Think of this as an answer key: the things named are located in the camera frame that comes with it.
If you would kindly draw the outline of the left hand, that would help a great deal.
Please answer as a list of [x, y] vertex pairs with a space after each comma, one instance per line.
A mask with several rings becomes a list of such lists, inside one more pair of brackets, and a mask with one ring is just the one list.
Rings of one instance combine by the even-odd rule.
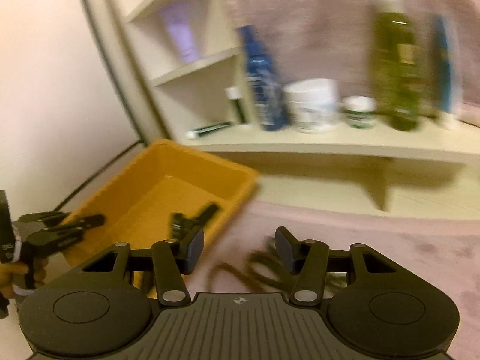
[[[33, 278], [34, 288], [37, 289], [45, 284], [47, 277], [46, 267], [49, 263], [47, 258], [38, 258], [34, 262]], [[25, 276], [29, 273], [29, 267], [23, 262], [2, 263], [0, 266], [0, 288], [1, 295], [6, 299], [14, 296], [13, 283], [16, 276]]]

